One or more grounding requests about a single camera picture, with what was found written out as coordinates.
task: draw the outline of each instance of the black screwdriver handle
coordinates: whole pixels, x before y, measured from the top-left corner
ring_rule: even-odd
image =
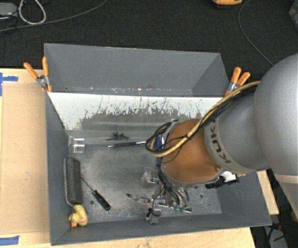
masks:
[[[97,199],[97,201],[103,206],[103,208],[105,210],[110,210],[111,206],[109,205],[109,203],[105,200],[104,197],[102,197],[102,195],[100,193],[98,193],[97,190],[94,190],[92,192],[92,194],[94,195],[94,197]]]

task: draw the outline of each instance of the bin floor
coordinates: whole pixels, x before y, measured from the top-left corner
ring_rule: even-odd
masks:
[[[144,146],[107,148],[101,145],[86,145],[84,153],[70,156],[81,162],[82,177],[106,199],[111,209],[106,211],[91,194],[83,182],[83,206],[89,216],[89,223],[119,220],[144,219],[148,205],[130,200],[126,194],[151,198],[155,185],[142,187],[140,178],[145,167],[155,168],[156,158]],[[216,189],[204,185],[188,190],[192,213],[180,213],[162,207],[162,217],[221,213]]]

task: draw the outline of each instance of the wooden table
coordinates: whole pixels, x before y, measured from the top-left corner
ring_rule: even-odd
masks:
[[[18,82],[4,82],[6,84],[30,83],[34,88],[40,88],[35,80],[28,74],[25,69],[0,69],[3,76],[18,76]],[[37,70],[38,74],[43,74],[41,70]],[[1,171],[1,136],[2,136],[2,103],[3,97],[0,97],[0,171]],[[272,189],[266,172],[259,172],[258,177],[263,189],[263,194],[270,214],[278,214],[278,208],[274,199]],[[3,234],[1,237],[11,237],[20,235],[19,244],[10,247],[50,247],[49,243],[49,225],[47,223],[46,230],[39,232],[15,232],[14,234]],[[78,247],[75,245],[62,245],[67,247]],[[203,231],[189,234],[168,235],[159,237],[145,237],[135,239],[125,239],[116,241],[104,241],[86,244],[86,247],[255,247],[253,238],[249,228],[225,229],[215,231]]]

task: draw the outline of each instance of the cable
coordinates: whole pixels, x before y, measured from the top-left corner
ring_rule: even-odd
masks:
[[[234,91],[232,91],[231,93],[229,93],[228,95],[226,95],[225,97],[223,97],[221,100],[219,100],[219,102],[213,106],[213,108],[211,108],[205,115],[204,117],[202,117],[198,123],[186,134],[186,136],[179,142],[177,142],[175,145],[171,146],[170,148],[167,148],[165,150],[161,150],[161,151],[155,151],[152,148],[152,141],[155,140],[154,135],[149,138],[145,144],[146,148],[155,156],[155,157],[164,157],[172,152],[174,152],[175,150],[177,150],[178,148],[180,148],[183,144],[185,144],[186,142],[188,142],[193,136],[195,136],[200,129],[202,129],[205,125],[207,125],[207,123],[210,121],[210,119],[212,120],[211,116],[214,115],[214,113],[217,110],[220,110],[221,106],[222,108],[225,109],[225,106],[230,105],[229,102],[227,102],[230,99],[233,100],[237,100],[237,96],[241,97],[242,95],[238,95],[239,93],[250,89],[252,87],[256,87],[258,84],[260,83],[260,81],[256,81],[256,82],[252,82],[252,83],[248,83],[246,85],[243,85],[237,89],[235,89]],[[156,133],[161,134],[161,130],[160,128],[158,128],[158,130],[156,131]]]
[[[239,26],[240,26],[240,29],[241,29],[241,31],[242,31],[242,33],[243,33],[243,35],[245,36],[245,38],[247,39],[247,41],[257,50],[257,52],[259,52],[260,53],[260,55],[263,57],[263,58],[265,58],[265,60],[266,61],[268,61],[269,63],[270,63],[270,65],[271,66],[274,66],[274,64],[250,41],[250,39],[247,37],[247,35],[245,34],[245,32],[244,32],[244,29],[243,29],[243,27],[242,27],[242,24],[241,24],[241,11],[242,11],[242,9],[243,9],[243,7],[245,6],[245,5],[247,5],[249,2],[251,2],[252,0],[248,0],[247,2],[245,2],[242,6],[241,6],[241,8],[240,8],[240,10],[238,11],[238,24],[239,24]]]
[[[95,7],[91,8],[91,9],[89,9],[87,11],[82,12],[82,13],[72,15],[70,17],[66,17],[66,18],[62,18],[62,19],[57,19],[57,20],[46,21],[44,23],[40,23],[40,24],[36,24],[36,25],[22,25],[22,26],[16,26],[16,27],[10,27],[10,28],[5,28],[5,29],[0,29],[0,33],[8,32],[8,31],[11,31],[11,30],[16,30],[16,29],[20,29],[20,28],[27,28],[27,27],[35,27],[35,26],[40,26],[40,25],[47,25],[47,24],[52,24],[52,23],[57,23],[57,22],[61,22],[61,21],[73,19],[73,18],[82,16],[84,14],[87,14],[89,12],[92,12],[92,11],[98,9],[99,7],[103,6],[107,1],[108,0],[104,0],[98,6],[95,6]]]
[[[19,4],[19,7],[18,7],[18,13],[19,13],[20,18],[21,18],[26,24],[29,24],[29,25],[37,25],[37,24],[42,24],[42,23],[44,23],[45,20],[46,20],[45,9],[43,8],[43,6],[41,5],[41,3],[40,3],[38,0],[34,0],[34,1],[35,1],[36,4],[41,8],[41,11],[42,11],[42,13],[43,13],[43,18],[42,18],[42,20],[39,21],[39,22],[31,22],[31,21],[28,21],[27,19],[25,19],[25,18],[23,17],[21,10],[22,10],[22,8],[23,8],[23,5],[24,5],[24,2],[25,2],[25,1],[26,1],[26,0],[21,0],[21,1],[20,1],[20,4]]]

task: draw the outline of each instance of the yellow cable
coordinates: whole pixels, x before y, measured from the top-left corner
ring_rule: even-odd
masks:
[[[175,145],[173,145],[172,147],[170,147],[169,149],[167,149],[166,151],[163,152],[153,152],[152,154],[155,157],[164,157],[172,152],[174,152],[175,150],[177,150],[178,148],[180,148],[187,140],[188,137],[191,137],[199,128],[199,126],[201,124],[203,124],[217,109],[217,107],[226,102],[228,99],[232,98],[233,96],[235,96],[238,92],[246,90],[247,88],[250,88],[254,85],[258,85],[260,83],[260,81],[256,81],[256,82],[252,82],[252,83],[248,83],[246,85],[240,86],[239,88],[235,89],[234,91],[230,92],[228,95],[226,95],[225,97],[223,97],[222,99],[219,100],[218,103],[216,103],[214,105],[213,108],[211,108],[205,115],[203,118],[201,118],[199,120],[199,122],[187,133],[186,137],[184,137],[182,140],[180,140],[178,143],[176,143]]]

